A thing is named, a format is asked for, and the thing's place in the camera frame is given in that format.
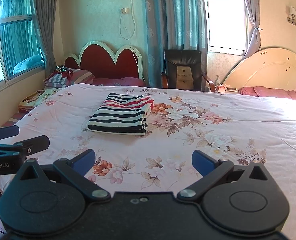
wall outlet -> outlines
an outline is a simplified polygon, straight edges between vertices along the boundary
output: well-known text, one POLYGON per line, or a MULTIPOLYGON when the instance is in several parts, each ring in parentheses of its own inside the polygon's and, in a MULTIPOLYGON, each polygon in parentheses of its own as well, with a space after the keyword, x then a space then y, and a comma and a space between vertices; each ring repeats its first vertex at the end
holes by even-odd
POLYGON ((127 7, 121 8, 120 12, 121 12, 121 14, 129 13, 129 8, 127 8, 127 7))

bright window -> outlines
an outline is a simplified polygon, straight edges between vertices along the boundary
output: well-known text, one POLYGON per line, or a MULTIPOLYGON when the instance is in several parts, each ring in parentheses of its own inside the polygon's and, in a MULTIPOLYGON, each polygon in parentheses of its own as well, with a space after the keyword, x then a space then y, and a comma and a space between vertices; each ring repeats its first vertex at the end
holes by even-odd
POLYGON ((208 49, 244 55, 247 49, 247 13, 244 0, 205 0, 208 49))
POLYGON ((0 84, 44 65, 30 0, 0 0, 0 84))

headboard decoration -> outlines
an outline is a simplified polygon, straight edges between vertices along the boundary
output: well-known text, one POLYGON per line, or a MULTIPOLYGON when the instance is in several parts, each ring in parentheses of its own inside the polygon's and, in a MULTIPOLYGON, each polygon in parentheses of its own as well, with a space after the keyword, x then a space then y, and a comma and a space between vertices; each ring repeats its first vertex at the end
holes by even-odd
POLYGON ((296 54, 282 48, 262 49, 234 67, 223 85, 296 90, 296 54))
POLYGON ((136 48, 128 45, 121 47, 115 54, 105 43, 91 41, 83 47, 79 57, 69 54, 65 66, 88 70, 97 78, 143 79, 142 57, 136 48))

window frame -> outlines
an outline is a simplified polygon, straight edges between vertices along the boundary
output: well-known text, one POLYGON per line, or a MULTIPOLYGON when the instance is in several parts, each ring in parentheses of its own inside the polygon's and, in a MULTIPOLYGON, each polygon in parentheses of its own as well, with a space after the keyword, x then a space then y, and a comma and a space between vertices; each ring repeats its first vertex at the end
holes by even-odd
MULTIPOLYGON (((20 21, 27 21, 27 20, 28 21, 32 20, 32 14, 0 18, 0 25, 10 24, 10 23, 15 23, 20 21)), ((42 63, 34 66, 33 68, 29 68, 24 71, 21 71, 20 73, 12 75, 8 78, 6 74, 4 59, 3 59, 3 53, 1 50, 1 40, 0 40, 0 64, 1 64, 1 69, 4 76, 4 79, 0 81, 0 92, 12 86, 13 84, 20 82, 21 80, 24 80, 45 69, 45 64, 42 63)))
POLYGON ((245 50, 239 50, 239 49, 230 49, 230 48, 222 48, 222 47, 214 47, 210 46, 210 28, 209 28, 209 10, 208 10, 208 0, 204 0, 205 2, 205 9, 206 9, 206 21, 208 26, 208 52, 217 52, 217 53, 224 53, 224 54, 231 54, 231 55, 237 55, 237 56, 244 56, 248 49, 248 41, 249 41, 249 18, 248 18, 248 11, 246 4, 244 2, 244 13, 245 13, 245 19, 246 19, 246 46, 245 50))

floral bedspread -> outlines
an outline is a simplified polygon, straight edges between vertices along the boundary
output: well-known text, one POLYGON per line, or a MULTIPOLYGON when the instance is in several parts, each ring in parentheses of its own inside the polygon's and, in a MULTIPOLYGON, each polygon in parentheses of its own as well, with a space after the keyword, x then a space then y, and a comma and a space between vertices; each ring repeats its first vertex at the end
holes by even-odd
MULTIPOLYGON (((0 143, 47 135, 49 149, 31 156, 39 164, 71 159, 93 149, 96 164, 86 177, 112 194, 176 194, 201 178, 191 163, 196 149, 235 164, 260 160, 287 196, 290 215, 283 233, 296 240, 296 101, 78 84, 48 98, 17 125, 19 135, 0 143), (153 97, 147 135, 110 135, 86 129, 87 121, 111 92, 153 97)), ((2 190, 11 178, 0 176, 2 190)))

